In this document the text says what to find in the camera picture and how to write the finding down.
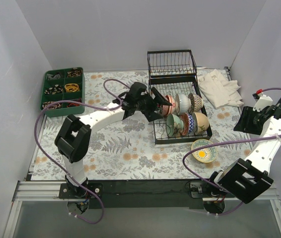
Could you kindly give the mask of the red floral bowl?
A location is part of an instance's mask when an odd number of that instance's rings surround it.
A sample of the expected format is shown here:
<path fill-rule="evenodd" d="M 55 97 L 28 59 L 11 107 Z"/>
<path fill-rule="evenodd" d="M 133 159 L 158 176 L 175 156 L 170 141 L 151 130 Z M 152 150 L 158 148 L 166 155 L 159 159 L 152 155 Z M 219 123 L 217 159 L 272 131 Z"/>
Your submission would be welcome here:
<path fill-rule="evenodd" d="M 176 102 L 175 102 L 174 98 L 170 95 L 166 95 L 165 99 L 171 104 L 171 106 L 168 106 L 168 105 L 162 106 L 162 115 L 164 117 L 167 117 L 169 114 L 174 113 L 175 108 L 176 108 Z"/>

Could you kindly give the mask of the plain white bowl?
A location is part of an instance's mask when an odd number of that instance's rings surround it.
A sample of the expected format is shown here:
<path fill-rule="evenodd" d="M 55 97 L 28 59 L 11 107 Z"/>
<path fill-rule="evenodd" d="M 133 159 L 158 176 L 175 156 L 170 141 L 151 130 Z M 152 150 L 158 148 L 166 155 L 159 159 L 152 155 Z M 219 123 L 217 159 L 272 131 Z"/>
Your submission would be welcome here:
<path fill-rule="evenodd" d="M 182 93 L 176 94 L 176 103 L 178 104 L 178 107 L 176 108 L 176 114 L 178 115 L 187 112 L 191 106 L 190 99 Z"/>

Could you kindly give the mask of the black wire dish rack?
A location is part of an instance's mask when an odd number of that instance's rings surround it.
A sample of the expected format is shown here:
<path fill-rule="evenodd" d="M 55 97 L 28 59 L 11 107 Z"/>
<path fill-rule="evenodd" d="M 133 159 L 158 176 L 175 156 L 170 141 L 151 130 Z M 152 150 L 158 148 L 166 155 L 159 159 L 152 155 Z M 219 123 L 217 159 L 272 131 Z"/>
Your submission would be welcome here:
<path fill-rule="evenodd" d="M 170 106 L 161 106 L 162 115 L 153 123 L 157 145 L 210 139 L 204 102 L 197 82 L 197 66 L 191 50 L 147 52 L 148 85 L 156 88 Z"/>

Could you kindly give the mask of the mint green bowl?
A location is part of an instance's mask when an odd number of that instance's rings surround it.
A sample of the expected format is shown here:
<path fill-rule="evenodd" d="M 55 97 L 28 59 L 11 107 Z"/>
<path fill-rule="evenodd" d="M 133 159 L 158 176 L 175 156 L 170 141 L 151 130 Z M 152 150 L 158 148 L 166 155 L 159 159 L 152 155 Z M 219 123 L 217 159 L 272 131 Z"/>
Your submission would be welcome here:
<path fill-rule="evenodd" d="M 166 132 L 168 137 L 175 136 L 184 129 L 183 121 L 174 114 L 169 114 L 166 119 Z"/>

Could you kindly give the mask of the brown patterned bowl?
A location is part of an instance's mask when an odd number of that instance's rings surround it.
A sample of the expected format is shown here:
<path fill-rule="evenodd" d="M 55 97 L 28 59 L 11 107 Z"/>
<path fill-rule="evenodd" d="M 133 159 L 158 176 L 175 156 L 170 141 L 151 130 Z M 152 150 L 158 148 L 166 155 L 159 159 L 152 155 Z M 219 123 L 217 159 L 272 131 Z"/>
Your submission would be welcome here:
<path fill-rule="evenodd" d="M 191 106 L 188 109 L 189 114 L 192 114 L 193 112 L 199 112 L 201 108 L 204 106 L 204 101 L 201 96 L 190 93 L 188 95 L 188 98 L 191 101 Z"/>

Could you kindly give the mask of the cream white bowl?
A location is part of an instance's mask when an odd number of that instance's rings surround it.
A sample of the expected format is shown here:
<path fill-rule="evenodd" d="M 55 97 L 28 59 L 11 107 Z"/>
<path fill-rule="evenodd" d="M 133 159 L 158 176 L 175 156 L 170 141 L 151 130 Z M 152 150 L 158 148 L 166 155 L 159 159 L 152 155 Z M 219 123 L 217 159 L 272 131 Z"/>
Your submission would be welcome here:
<path fill-rule="evenodd" d="M 194 112 L 193 117 L 196 122 L 196 135 L 203 134 L 210 126 L 208 117 L 203 113 Z"/>

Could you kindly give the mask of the yellow bowl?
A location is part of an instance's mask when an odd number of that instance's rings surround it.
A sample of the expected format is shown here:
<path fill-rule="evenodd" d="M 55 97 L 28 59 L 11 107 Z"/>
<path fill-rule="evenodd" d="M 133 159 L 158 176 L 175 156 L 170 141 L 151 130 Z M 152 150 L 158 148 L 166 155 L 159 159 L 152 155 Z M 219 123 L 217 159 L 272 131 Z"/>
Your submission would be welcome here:
<path fill-rule="evenodd" d="M 212 142 L 206 139 L 199 139 L 192 143 L 191 150 L 207 145 L 212 145 Z M 217 158 L 218 152 L 215 147 L 208 147 L 208 148 L 197 150 L 193 152 L 192 155 L 199 162 L 211 163 Z"/>

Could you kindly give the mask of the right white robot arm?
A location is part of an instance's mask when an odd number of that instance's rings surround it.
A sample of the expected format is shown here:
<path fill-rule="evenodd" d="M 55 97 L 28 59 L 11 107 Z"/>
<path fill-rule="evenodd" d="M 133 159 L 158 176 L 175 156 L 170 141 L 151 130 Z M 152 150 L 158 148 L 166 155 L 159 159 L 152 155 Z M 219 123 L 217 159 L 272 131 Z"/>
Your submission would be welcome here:
<path fill-rule="evenodd" d="M 207 183 L 207 193 L 220 196 L 227 190 L 245 204 L 251 202 L 273 184 L 269 177 L 274 156 L 281 146 L 281 98 L 273 104 L 264 94 L 256 97 L 255 106 L 245 106 L 234 131 L 258 135 L 251 152 L 224 171 L 214 172 Z"/>

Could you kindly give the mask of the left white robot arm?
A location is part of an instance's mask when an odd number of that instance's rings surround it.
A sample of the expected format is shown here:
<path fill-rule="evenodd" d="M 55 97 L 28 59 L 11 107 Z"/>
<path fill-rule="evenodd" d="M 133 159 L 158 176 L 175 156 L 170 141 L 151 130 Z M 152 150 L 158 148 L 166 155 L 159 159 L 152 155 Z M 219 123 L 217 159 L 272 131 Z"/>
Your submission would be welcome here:
<path fill-rule="evenodd" d="M 89 147 L 91 135 L 97 131 L 132 116 L 140 111 L 151 122 L 162 118 L 158 110 L 172 104 L 156 88 L 147 92 L 147 86 L 136 82 L 127 92 L 121 93 L 108 106 L 81 117 L 66 117 L 55 145 L 66 167 L 68 189 L 76 198 L 87 194 L 88 179 L 84 173 L 83 158 Z"/>

